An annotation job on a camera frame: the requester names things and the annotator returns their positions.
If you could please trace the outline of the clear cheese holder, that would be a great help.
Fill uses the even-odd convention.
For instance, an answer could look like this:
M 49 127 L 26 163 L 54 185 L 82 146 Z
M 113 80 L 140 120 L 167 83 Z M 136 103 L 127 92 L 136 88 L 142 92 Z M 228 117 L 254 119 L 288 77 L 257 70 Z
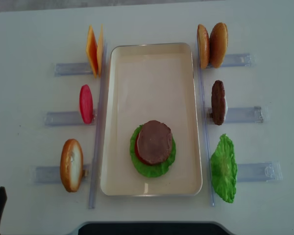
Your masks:
M 54 69 L 55 76 L 89 74 L 93 74 L 93 71 L 89 63 L 57 63 Z

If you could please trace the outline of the clear bun holder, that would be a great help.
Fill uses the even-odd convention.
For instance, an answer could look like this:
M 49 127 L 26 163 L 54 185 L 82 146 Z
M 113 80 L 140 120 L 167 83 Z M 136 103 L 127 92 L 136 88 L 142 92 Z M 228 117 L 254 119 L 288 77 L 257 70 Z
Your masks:
M 251 67 L 254 63 L 250 53 L 226 54 L 221 67 Z

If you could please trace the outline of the clear long left rail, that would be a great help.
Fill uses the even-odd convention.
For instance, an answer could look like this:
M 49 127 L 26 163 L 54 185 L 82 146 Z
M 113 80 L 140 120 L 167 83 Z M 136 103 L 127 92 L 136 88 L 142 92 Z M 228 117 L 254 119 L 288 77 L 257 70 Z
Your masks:
M 104 96 L 105 96 L 105 78 L 106 78 L 106 58 L 107 58 L 107 48 L 108 43 L 104 40 L 104 51 L 103 51 L 103 66 L 101 70 L 100 77 L 100 90 L 99 90 L 99 101 L 97 108 L 97 123 L 96 123 L 96 136 L 94 145 L 94 155 L 92 160 L 92 171 L 91 171 L 91 182 L 90 191 L 88 198 L 88 209 L 94 209 L 96 203 L 97 195 L 97 184 L 98 184 L 98 158 L 101 149 L 101 133 L 102 133 L 102 123 L 103 123 L 103 106 L 104 106 Z

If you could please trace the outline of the clear tomato holder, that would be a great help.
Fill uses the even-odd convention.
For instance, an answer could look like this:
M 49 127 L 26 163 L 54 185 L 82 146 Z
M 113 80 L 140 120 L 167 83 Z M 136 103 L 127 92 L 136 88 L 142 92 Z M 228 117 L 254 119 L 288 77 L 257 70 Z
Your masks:
M 96 109 L 93 110 L 93 115 L 92 122 L 85 124 L 79 111 L 47 112 L 44 117 L 44 124 L 49 127 L 95 125 L 97 119 Z

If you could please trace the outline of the clear long right rail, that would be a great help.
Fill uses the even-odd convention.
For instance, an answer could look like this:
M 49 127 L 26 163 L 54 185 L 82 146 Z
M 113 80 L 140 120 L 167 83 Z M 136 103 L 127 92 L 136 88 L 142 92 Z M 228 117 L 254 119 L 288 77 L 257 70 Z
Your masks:
M 212 176 L 211 176 L 211 165 L 210 165 L 210 143 L 209 143 L 209 133 L 207 129 L 207 117 L 206 117 L 206 109 L 205 109 L 205 96 L 204 96 L 204 86 L 203 86 L 203 77 L 201 68 L 199 65 L 200 62 L 200 53 L 198 40 L 195 42 L 196 47 L 196 60 L 197 60 L 197 77 L 198 77 L 198 86 L 199 86 L 199 96 L 201 102 L 201 119 L 202 119 L 202 131 L 203 131 L 203 140 L 204 140 L 204 148 L 205 148 L 205 159 L 206 159 L 206 170 L 207 170 L 207 185 L 209 191 L 209 199 L 211 207 L 215 206 L 215 197 L 214 190 L 212 186 Z

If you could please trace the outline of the green lettuce leaf on stack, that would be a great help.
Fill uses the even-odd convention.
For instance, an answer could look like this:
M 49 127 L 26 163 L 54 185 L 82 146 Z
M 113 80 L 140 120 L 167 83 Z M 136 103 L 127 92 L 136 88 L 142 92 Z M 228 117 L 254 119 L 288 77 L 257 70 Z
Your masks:
M 139 158 L 138 154 L 135 151 L 136 146 L 136 138 L 140 130 L 142 129 L 142 125 L 139 125 L 133 132 L 130 138 L 130 147 L 129 153 L 131 156 L 132 163 L 136 170 L 143 176 L 147 178 L 156 178 L 166 174 L 169 171 L 170 166 L 175 162 L 176 156 L 176 143 L 174 138 L 172 137 L 172 150 L 169 157 L 162 163 L 156 165 L 147 165 L 143 163 Z

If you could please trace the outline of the bread slice standing left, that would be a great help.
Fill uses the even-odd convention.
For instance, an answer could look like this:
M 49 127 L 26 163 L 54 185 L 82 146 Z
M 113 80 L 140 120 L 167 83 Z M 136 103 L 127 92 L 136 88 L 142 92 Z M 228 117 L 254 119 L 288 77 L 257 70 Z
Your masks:
M 77 192 L 83 175 L 83 152 L 76 139 L 68 139 L 62 149 L 60 178 L 67 192 Z

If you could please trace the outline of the orange cheese slice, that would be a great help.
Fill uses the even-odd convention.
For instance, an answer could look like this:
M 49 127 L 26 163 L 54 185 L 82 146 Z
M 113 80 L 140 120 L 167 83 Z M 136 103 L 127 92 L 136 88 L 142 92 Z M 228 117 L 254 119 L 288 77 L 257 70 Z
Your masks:
M 98 76 L 99 77 L 101 77 L 103 49 L 104 49 L 103 25 L 101 25 L 100 35 L 98 38 L 98 47 L 97 47 L 97 63 L 98 63 Z
M 97 60 L 97 42 L 95 34 L 91 25 L 89 25 L 87 44 L 86 44 L 86 54 L 89 60 L 94 77 L 97 78 L 98 75 L 98 60 Z

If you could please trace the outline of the red tomato slice on stack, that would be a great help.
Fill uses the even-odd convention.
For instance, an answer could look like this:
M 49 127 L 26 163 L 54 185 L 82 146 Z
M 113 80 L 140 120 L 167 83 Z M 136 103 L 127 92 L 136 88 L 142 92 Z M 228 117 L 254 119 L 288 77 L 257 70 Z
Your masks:
M 138 141 L 138 136 L 136 137 L 136 140 L 135 140 L 135 155 L 136 155 L 136 157 L 138 158 L 138 160 L 139 160 L 140 162 L 142 162 L 142 163 L 145 164 L 145 165 L 149 165 L 148 162 L 146 162 L 143 158 L 141 158 L 141 156 L 140 156 L 140 154 L 139 154 L 139 151 L 138 151 L 137 141 Z

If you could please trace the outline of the clear patty holder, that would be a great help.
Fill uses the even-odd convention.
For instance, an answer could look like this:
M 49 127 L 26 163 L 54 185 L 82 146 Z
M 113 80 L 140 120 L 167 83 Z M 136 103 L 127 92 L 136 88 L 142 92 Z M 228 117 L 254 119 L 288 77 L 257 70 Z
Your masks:
M 228 108 L 223 124 L 263 123 L 268 119 L 268 110 L 261 106 Z

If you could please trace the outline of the clear lettuce holder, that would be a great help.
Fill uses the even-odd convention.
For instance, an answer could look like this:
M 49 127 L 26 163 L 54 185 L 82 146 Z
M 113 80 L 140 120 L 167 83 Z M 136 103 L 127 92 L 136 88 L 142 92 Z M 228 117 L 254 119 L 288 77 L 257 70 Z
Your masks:
M 238 164 L 237 182 L 270 182 L 283 179 L 278 161 Z

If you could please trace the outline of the black base panel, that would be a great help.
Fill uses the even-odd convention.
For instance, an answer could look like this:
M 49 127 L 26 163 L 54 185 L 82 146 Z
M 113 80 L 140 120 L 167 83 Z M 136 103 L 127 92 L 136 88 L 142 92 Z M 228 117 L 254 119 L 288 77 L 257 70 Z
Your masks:
M 222 227 L 211 223 L 90 223 L 79 235 L 227 235 Z

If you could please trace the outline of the red tomato slice standing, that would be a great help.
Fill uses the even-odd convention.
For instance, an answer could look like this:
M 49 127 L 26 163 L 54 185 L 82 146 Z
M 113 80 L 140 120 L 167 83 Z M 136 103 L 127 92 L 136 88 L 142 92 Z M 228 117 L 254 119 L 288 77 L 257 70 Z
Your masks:
M 79 95 L 79 108 L 82 119 L 85 124 L 90 124 L 93 121 L 93 98 L 88 85 L 83 85 Z

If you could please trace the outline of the cream rectangular tray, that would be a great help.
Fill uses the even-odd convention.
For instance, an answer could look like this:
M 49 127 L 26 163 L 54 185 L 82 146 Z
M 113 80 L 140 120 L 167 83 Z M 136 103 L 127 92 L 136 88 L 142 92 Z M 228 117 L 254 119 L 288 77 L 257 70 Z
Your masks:
M 202 170 L 193 55 L 187 43 L 119 46 L 107 77 L 100 188 L 107 196 L 196 195 Z M 157 120 L 172 131 L 176 157 L 167 173 L 147 178 L 130 156 L 130 138 Z

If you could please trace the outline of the golden bun half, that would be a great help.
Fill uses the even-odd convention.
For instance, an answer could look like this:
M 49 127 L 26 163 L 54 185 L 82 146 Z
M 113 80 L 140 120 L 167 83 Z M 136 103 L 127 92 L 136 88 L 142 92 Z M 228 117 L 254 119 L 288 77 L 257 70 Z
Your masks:
M 225 23 L 217 23 L 210 34 L 210 64 L 219 68 L 225 58 L 228 46 L 228 30 Z

